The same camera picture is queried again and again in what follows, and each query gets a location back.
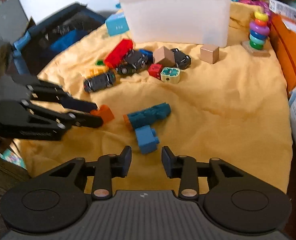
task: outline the toy car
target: toy car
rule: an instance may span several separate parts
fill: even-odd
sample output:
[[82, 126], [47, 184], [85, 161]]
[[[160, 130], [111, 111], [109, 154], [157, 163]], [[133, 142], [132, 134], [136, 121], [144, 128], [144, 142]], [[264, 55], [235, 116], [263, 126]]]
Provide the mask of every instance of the toy car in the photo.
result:
[[191, 65], [191, 57], [186, 55], [181, 50], [174, 48], [171, 49], [175, 56], [176, 67], [183, 70]]
[[85, 79], [84, 90], [87, 93], [90, 93], [91, 91], [95, 92], [100, 89], [112, 87], [112, 85], [115, 82], [116, 82], [116, 75], [113, 70], [109, 70], [100, 75], [94, 76], [89, 79]]
[[132, 65], [136, 70], [144, 69], [148, 62], [148, 57], [137, 50], [130, 50], [124, 57], [129, 65]]
[[119, 75], [132, 75], [136, 73], [136, 69], [130, 64], [119, 64], [115, 70]]

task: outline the yellow fabric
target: yellow fabric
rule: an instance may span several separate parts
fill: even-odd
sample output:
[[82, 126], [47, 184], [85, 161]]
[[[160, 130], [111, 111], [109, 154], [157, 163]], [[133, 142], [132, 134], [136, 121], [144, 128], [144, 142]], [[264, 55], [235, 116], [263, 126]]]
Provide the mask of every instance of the yellow fabric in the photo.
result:
[[[161, 164], [161, 147], [175, 155], [190, 155], [200, 162], [219, 157], [286, 192], [292, 139], [284, 80], [275, 53], [267, 42], [269, 58], [252, 57], [240, 45], [247, 40], [250, 18], [257, 7], [232, 4], [228, 46], [219, 61], [210, 65], [199, 59], [200, 45], [149, 42], [135, 48], [155, 50], [162, 45], [179, 48], [192, 58], [176, 85], [163, 83], [147, 71], [121, 78], [117, 85], [87, 94], [85, 68], [103, 59], [122, 38], [109, 37], [105, 26], [58, 55], [39, 78], [59, 83], [74, 97], [108, 105], [115, 119], [99, 129], [72, 127], [61, 141], [21, 141], [21, 154], [30, 175], [37, 176], [74, 157], [95, 161], [104, 154], [119, 154], [125, 145], [133, 150], [129, 174], [113, 179], [113, 188], [174, 189], [179, 179], [168, 179]], [[158, 150], [142, 155], [134, 132], [127, 130], [123, 114], [167, 102], [170, 116], [152, 125], [160, 139]], [[57, 111], [57, 104], [43, 103]], [[207, 192], [200, 179], [200, 192]]]

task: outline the red toy piece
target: red toy piece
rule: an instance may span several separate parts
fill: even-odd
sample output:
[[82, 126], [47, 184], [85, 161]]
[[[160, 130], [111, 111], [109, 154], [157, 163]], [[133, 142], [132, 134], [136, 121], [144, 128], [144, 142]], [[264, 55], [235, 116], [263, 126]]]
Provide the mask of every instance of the red toy piece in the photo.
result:
[[120, 64], [122, 58], [128, 51], [134, 48], [132, 40], [122, 39], [118, 45], [104, 59], [104, 64], [110, 68], [115, 68]]
[[148, 73], [152, 77], [158, 78], [161, 80], [160, 73], [162, 72], [162, 65], [161, 64], [151, 64], [148, 68]]

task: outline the white box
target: white box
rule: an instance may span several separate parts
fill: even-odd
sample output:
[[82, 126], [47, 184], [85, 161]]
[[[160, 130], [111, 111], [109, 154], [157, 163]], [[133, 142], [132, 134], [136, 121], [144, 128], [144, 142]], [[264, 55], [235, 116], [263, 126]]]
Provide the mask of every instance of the white box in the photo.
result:
[[227, 45], [231, 0], [119, 0], [135, 42]]

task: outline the blue box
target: blue box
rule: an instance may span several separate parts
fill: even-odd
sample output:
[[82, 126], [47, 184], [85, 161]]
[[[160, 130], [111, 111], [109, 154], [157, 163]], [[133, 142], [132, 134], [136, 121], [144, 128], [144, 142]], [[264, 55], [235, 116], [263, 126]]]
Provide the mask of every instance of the blue box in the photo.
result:
[[157, 150], [157, 144], [160, 143], [156, 136], [154, 128], [150, 125], [139, 127], [135, 130], [138, 146], [142, 154], [151, 153]]
[[129, 31], [129, 27], [123, 12], [110, 15], [106, 20], [106, 26], [109, 36], [114, 36]]

